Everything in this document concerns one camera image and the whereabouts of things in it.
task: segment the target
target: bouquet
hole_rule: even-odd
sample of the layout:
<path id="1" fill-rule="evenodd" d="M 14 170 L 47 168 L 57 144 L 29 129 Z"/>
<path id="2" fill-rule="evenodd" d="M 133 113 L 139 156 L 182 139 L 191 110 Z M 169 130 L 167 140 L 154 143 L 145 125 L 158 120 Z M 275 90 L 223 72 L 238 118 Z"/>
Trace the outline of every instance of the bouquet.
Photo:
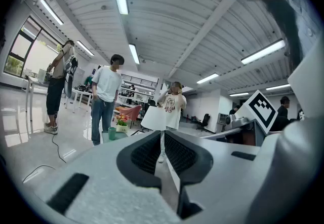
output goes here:
<path id="1" fill-rule="evenodd" d="M 126 122 L 129 119 L 128 116 L 120 114 L 120 115 L 117 115 L 116 118 L 117 118 L 117 125 L 127 126 Z"/>

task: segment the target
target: table leg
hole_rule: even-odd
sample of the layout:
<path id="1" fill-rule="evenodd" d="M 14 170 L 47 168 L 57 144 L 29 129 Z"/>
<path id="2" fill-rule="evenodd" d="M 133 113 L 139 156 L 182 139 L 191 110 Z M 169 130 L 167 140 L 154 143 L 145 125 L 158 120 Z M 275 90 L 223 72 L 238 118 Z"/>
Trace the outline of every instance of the table leg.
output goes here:
<path id="1" fill-rule="evenodd" d="M 32 121 L 32 96 L 34 94 L 34 86 L 35 84 L 31 85 L 31 91 L 30 91 L 30 101 L 29 101 L 30 121 Z"/>
<path id="2" fill-rule="evenodd" d="M 27 82 L 27 89 L 26 89 L 26 112 L 27 112 L 27 106 L 28 106 L 28 93 L 29 93 L 29 86 L 30 86 L 30 81 Z"/>
<path id="3" fill-rule="evenodd" d="M 65 95 L 66 99 L 65 99 L 65 108 L 67 108 L 67 102 L 68 102 L 68 97 Z"/>
<path id="4" fill-rule="evenodd" d="M 74 97 L 74 102 L 73 102 L 73 113 L 75 112 L 76 99 L 77 99 L 78 95 L 79 94 L 76 92 L 75 97 Z"/>
<path id="5" fill-rule="evenodd" d="M 82 100 L 82 93 L 80 94 L 80 100 L 79 100 L 79 108 L 80 108 L 80 105 L 81 105 L 81 100 Z"/>
<path id="6" fill-rule="evenodd" d="M 89 111 L 89 104 L 90 104 L 91 96 L 92 96 L 92 94 L 89 94 L 88 104 L 87 104 L 87 111 Z"/>

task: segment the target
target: white table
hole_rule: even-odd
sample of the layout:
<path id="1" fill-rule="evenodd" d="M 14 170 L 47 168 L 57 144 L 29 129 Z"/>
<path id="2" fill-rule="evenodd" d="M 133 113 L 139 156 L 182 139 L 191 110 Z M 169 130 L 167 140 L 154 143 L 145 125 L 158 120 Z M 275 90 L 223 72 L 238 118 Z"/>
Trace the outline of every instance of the white table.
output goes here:
<path id="1" fill-rule="evenodd" d="M 72 89 L 72 92 L 75 93 L 74 102 L 73 102 L 73 113 L 75 112 L 76 99 L 77 99 L 79 94 L 80 94 L 79 108 L 80 108 L 80 105 L 81 105 L 82 95 L 89 95 L 88 104 L 87 104 L 87 111 L 88 111 L 89 110 L 90 100 L 91 100 L 91 97 L 92 97 L 92 93 L 83 92 L 83 91 L 79 91 L 79 90 L 76 90 L 76 89 Z M 67 108 L 67 102 L 68 102 L 68 97 L 66 97 L 66 100 L 65 100 L 65 108 Z"/>
<path id="2" fill-rule="evenodd" d="M 28 93 L 30 91 L 30 101 L 29 101 L 29 114 L 30 114 L 30 121 L 32 121 L 32 97 L 34 94 L 34 86 L 39 85 L 48 88 L 48 84 L 41 83 L 38 79 L 34 77 L 28 77 L 28 83 L 26 88 L 26 113 L 27 113 L 27 105 L 28 105 Z"/>

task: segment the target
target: potted plant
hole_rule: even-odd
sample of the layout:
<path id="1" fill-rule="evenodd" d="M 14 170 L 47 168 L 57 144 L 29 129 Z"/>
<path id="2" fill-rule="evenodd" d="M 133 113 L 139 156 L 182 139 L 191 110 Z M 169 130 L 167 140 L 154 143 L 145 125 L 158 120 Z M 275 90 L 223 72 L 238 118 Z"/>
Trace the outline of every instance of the potted plant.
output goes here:
<path id="1" fill-rule="evenodd" d="M 127 132 L 128 127 L 127 127 L 127 120 L 129 119 L 128 116 L 120 114 L 116 116 L 117 118 L 117 127 L 116 127 L 116 132 Z"/>

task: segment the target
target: blue jeans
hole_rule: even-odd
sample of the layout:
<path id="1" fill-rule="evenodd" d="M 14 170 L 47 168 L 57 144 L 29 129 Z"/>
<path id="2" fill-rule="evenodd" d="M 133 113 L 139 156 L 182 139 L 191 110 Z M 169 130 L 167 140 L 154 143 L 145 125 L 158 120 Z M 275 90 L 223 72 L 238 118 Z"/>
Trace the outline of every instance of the blue jeans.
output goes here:
<path id="1" fill-rule="evenodd" d="M 102 118 L 102 130 L 108 131 L 111 122 L 111 116 L 113 113 L 114 102 L 103 101 L 98 98 L 92 100 L 91 104 L 91 140 L 93 145 L 100 144 L 100 132 L 99 132 L 99 122 Z"/>

